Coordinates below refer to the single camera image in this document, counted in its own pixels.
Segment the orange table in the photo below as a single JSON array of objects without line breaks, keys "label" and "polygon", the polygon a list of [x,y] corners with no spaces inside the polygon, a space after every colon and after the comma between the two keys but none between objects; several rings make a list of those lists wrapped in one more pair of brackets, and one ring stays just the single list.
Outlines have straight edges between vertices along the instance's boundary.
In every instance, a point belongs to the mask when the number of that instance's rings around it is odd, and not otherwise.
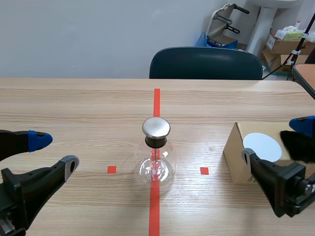
[{"label": "orange table", "polygon": [[299,64],[292,69],[292,74],[301,86],[315,99],[315,64]]}]

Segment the white paper circle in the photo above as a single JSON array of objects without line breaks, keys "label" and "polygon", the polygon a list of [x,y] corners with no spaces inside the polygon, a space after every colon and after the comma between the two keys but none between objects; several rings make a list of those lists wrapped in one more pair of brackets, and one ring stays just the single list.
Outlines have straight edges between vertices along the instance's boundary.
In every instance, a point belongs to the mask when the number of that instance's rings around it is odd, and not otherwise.
[{"label": "white paper circle", "polygon": [[262,159],[271,162],[278,161],[282,155],[280,145],[276,140],[261,133],[246,135],[243,141],[244,148],[250,148]]}]

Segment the dark green chair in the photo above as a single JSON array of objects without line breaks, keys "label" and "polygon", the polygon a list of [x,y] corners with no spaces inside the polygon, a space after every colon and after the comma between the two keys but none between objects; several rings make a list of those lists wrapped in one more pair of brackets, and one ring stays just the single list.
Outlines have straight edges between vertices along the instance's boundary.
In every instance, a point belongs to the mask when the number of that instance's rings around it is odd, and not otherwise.
[{"label": "dark green chair", "polygon": [[167,48],[154,56],[150,79],[261,80],[262,66],[253,54],[237,50]]}]

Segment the stainless steel lid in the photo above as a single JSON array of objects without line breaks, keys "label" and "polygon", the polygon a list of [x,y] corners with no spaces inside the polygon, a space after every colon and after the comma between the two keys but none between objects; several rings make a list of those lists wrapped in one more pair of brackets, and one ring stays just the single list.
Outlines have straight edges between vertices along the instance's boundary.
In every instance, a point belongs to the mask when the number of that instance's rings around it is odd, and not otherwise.
[{"label": "stainless steel lid", "polygon": [[144,121],[142,131],[151,139],[163,139],[171,131],[171,125],[161,117],[152,117]]}]

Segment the red tape line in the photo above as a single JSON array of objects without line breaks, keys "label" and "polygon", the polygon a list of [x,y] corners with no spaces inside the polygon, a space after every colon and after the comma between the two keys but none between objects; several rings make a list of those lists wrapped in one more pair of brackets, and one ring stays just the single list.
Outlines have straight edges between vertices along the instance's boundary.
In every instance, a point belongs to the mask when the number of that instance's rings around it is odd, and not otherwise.
[{"label": "red tape line", "polygon": [[[154,89],[153,116],[160,116],[160,89]],[[157,160],[159,160],[159,149],[157,150]],[[155,150],[152,150],[151,161],[154,162]],[[153,163],[153,170],[158,170],[158,164]],[[159,236],[159,178],[152,175],[150,187],[150,213],[149,213],[149,236]]]}]

